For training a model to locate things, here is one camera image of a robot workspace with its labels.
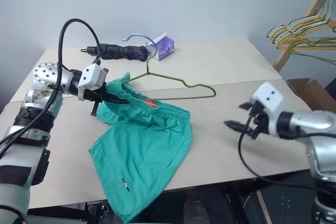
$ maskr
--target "table surface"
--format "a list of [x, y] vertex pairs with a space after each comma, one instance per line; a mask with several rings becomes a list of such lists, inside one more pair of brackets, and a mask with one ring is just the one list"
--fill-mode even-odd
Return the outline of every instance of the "table surface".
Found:
[[[168, 183], [166, 189], [251, 178], [239, 160], [239, 133], [229, 129], [223, 121], [246, 122], [247, 112], [238, 108], [248, 101], [263, 81], [221, 84], [213, 86], [217, 96], [207, 99], [176, 100], [171, 104], [191, 111], [193, 140], [189, 153]], [[271, 80], [285, 97], [288, 110], [309, 110], [287, 86], [284, 80]], [[171, 89], [147, 91], [152, 97], [160, 95], [197, 95], [203, 90]], [[31, 187], [30, 208], [73, 204], [105, 199], [104, 192], [89, 156], [88, 149], [108, 126], [90, 116], [93, 103], [77, 98], [64, 102], [51, 131], [48, 149], [49, 167], [44, 181]], [[14, 121], [20, 102], [9, 103], [0, 115], [0, 135]], [[260, 135], [253, 141], [246, 137], [243, 153], [251, 167], [262, 175], [290, 172], [308, 168], [304, 146]]]
[[[93, 60], [93, 56], [81, 52], [79, 48], [64, 49], [63, 63], [69, 69], [83, 70], [92, 64]], [[57, 62], [57, 50], [47, 50], [35, 66], [47, 62]], [[135, 77], [144, 73], [146, 69], [145, 62], [126, 59], [102, 60], [101, 66], [109, 69], [107, 81], [120, 78], [127, 71], [131, 77]], [[187, 84], [217, 85], [281, 79], [279, 73], [247, 38], [176, 42], [173, 54], [161, 61], [151, 59], [149, 66], [154, 73], [180, 78]], [[11, 102], [22, 101], [32, 84], [33, 70], [14, 94]], [[133, 86], [137, 91], [184, 87], [181, 82], [154, 76], [135, 80]]]

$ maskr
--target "cardboard box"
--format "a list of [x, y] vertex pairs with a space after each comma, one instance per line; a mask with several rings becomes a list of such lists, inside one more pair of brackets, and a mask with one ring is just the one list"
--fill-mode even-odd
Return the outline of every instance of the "cardboard box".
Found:
[[336, 101], [317, 80], [292, 79], [288, 80], [287, 84], [311, 110], [328, 110], [336, 113]]

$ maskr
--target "green wire hanger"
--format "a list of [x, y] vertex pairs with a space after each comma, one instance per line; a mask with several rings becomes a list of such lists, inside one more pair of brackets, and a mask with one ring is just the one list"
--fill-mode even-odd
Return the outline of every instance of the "green wire hanger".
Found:
[[158, 76], [158, 77], [162, 77], [162, 78], [166, 78], [166, 79], [170, 79], [170, 80], [180, 81], [180, 82], [183, 83], [183, 85], [185, 85], [185, 86], [188, 87], [188, 88], [205, 87], [205, 88], [207, 88], [207, 89], [212, 90], [213, 94], [212, 94], [212, 95], [205, 95], [205, 96], [202, 96], [202, 97], [155, 98], [155, 99], [151, 99], [151, 98], [149, 98], [149, 99], [144, 99], [144, 100], [151, 100], [151, 101], [155, 101], [155, 100], [184, 100], [184, 99], [210, 98], [210, 97], [214, 97], [214, 96], [216, 96], [216, 91], [215, 91], [215, 89], [212, 88], [212, 87], [210, 87], [210, 86], [208, 86], [208, 85], [205, 85], [205, 84], [188, 85], [187, 83], [185, 83], [184, 80], [179, 79], [179, 78], [170, 77], [170, 76], [164, 76], [164, 75], [162, 75], [162, 74], [158, 74], [158, 73], [151, 73], [151, 72], [149, 71], [148, 62], [149, 62], [150, 59], [152, 59], [152, 58], [157, 54], [157, 45], [155, 44], [155, 42], [154, 42], [151, 38], [149, 38], [149, 37], [147, 37], [147, 36], [145, 36], [145, 35], [141, 35], [141, 34], [132, 34], [132, 35], [130, 35], [127, 39], [123, 39], [123, 41], [128, 41], [128, 40], [129, 40], [131, 37], [133, 37], [133, 36], [140, 36], [140, 37], [143, 37], [143, 38], [148, 39], [148, 40], [154, 45], [154, 47], [155, 47], [155, 54], [153, 54], [153, 56], [151, 56], [150, 58], [148, 58], [148, 60], [146, 61], [146, 69], [147, 69], [146, 73], [143, 73], [143, 74], [141, 74], [141, 75], [139, 75], [139, 76], [137, 76], [137, 77], [134, 77], [134, 78], [132, 78], [132, 79], [129, 79], [129, 80], [127, 80], [127, 81], [124, 81], [124, 82], [121, 83], [122, 85], [125, 84], [125, 83], [127, 83], [127, 82], [134, 81], [134, 80], [136, 80], [136, 79], [139, 79], [139, 78], [141, 78], [141, 77], [144, 77], [144, 76]]

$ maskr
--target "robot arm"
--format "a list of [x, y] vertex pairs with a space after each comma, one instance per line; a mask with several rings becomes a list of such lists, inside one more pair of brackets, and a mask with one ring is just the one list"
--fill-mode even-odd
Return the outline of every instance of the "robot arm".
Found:
[[284, 98], [270, 83], [262, 84], [250, 102], [240, 106], [250, 110], [257, 125], [254, 130], [235, 121], [225, 123], [235, 131], [255, 139], [267, 133], [295, 139], [306, 147], [310, 173], [318, 191], [312, 223], [336, 223], [336, 114], [328, 111], [287, 112]]
[[[62, 69], [62, 90], [51, 107], [0, 158], [0, 223], [14, 223], [18, 216], [24, 219], [27, 214], [30, 186], [43, 181], [48, 167], [50, 151], [46, 147], [63, 94], [77, 95], [81, 101], [94, 101], [91, 115], [96, 114], [102, 101], [128, 103], [106, 91], [107, 72], [96, 63], [83, 71]], [[57, 65], [41, 64], [34, 69], [33, 75], [34, 83], [5, 137], [23, 129], [45, 108], [56, 83]]]

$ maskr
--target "clothing tag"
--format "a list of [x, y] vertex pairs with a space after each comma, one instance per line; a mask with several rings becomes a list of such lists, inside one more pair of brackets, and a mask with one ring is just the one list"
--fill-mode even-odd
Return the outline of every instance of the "clothing tag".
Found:
[[151, 101], [151, 100], [145, 100], [145, 102], [148, 104], [148, 105], [150, 105], [150, 106], [152, 106], [152, 107], [154, 107], [154, 108], [157, 108], [158, 106], [153, 102], [153, 101]]

